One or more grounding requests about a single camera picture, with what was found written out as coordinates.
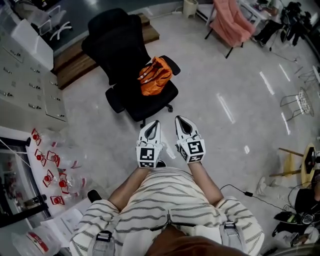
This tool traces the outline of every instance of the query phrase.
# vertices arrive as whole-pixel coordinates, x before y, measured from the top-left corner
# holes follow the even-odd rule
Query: drawer handle
[[[33,69],[32,67],[30,67],[30,69],[31,69],[33,72],[35,72],[35,73],[40,73],[40,71],[37,70],[37,69]]]
[[[17,56],[17,57],[20,57],[21,54],[19,52],[14,52],[13,50],[10,50],[10,52],[14,55],[14,56]]]
[[[32,83],[29,83],[29,86],[32,87],[33,89],[41,90],[40,86],[34,86]]]
[[[32,104],[30,104],[30,103],[28,103],[28,106],[29,106],[30,108],[34,109],[34,110],[41,110],[41,109],[42,109],[41,107],[36,106],[36,105],[32,105]]]
[[[58,86],[58,84],[56,82],[51,82],[51,80],[49,81],[50,84],[52,84],[53,86]]]
[[[51,99],[56,100],[56,101],[58,101],[58,102],[60,102],[60,101],[61,101],[61,99],[60,99],[60,98],[55,98],[55,97],[52,97],[52,96],[51,96]]]
[[[11,94],[10,92],[5,92],[3,90],[0,90],[0,94],[6,97],[13,97],[13,94]]]
[[[12,75],[12,72],[11,72],[9,69],[6,69],[6,67],[3,67],[3,70],[4,70],[5,72],[7,72],[8,74]]]

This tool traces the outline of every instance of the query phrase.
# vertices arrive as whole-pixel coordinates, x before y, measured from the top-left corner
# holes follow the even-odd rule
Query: wooden platform
[[[145,44],[159,40],[159,33],[150,25],[150,20],[142,13],[138,14],[142,22],[142,34]],[[71,83],[95,69],[98,65],[81,48],[85,37],[54,58],[53,73],[57,75],[59,89],[63,90]]]

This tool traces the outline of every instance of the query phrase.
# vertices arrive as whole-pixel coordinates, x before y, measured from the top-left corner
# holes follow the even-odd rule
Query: orange plastic bag
[[[144,67],[138,80],[144,96],[158,95],[172,77],[172,70],[163,58],[154,57],[152,63]]]

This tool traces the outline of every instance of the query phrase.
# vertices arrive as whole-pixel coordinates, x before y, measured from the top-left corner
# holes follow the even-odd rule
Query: white cabinet
[[[0,126],[31,132],[67,126],[57,77],[0,27]]]

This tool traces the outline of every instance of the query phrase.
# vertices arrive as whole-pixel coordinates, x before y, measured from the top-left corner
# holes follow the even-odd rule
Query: white tile floor
[[[279,55],[297,58],[297,63],[251,41],[243,48],[235,48],[225,59],[229,48],[214,34],[204,40],[207,29],[198,18],[186,20],[181,15],[169,15],[153,19],[151,24],[160,33],[160,40],[146,45],[149,55],[169,56],[180,66],[181,73],[172,78],[179,89],[172,102],[174,112],[165,108],[148,120],[161,122],[173,149],[177,140],[174,117],[182,115],[193,120],[205,140],[203,165],[219,187],[233,184],[254,192],[261,176],[282,171],[285,154],[278,147],[303,153],[309,142],[319,145],[319,87],[308,91],[314,117],[299,115],[286,127],[282,113],[289,118],[299,106],[293,103],[291,108],[280,107],[283,96],[296,94],[304,86],[298,75],[317,63],[305,41],[291,48],[277,40],[273,47]],[[63,91],[68,132],[89,153],[87,168],[106,194],[137,166],[135,146],[140,130],[140,124],[125,111],[113,112],[105,97],[108,88],[108,77],[98,67]],[[231,120],[217,95],[226,103]],[[175,154],[176,158],[171,159],[164,152],[162,158],[168,165],[186,169],[182,158]],[[292,176],[288,182],[298,183],[299,176]],[[230,187],[222,192],[238,197],[256,216],[266,234],[265,251],[273,243],[271,232],[277,223],[273,216],[279,210]],[[283,206],[281,202],[271,203]]]

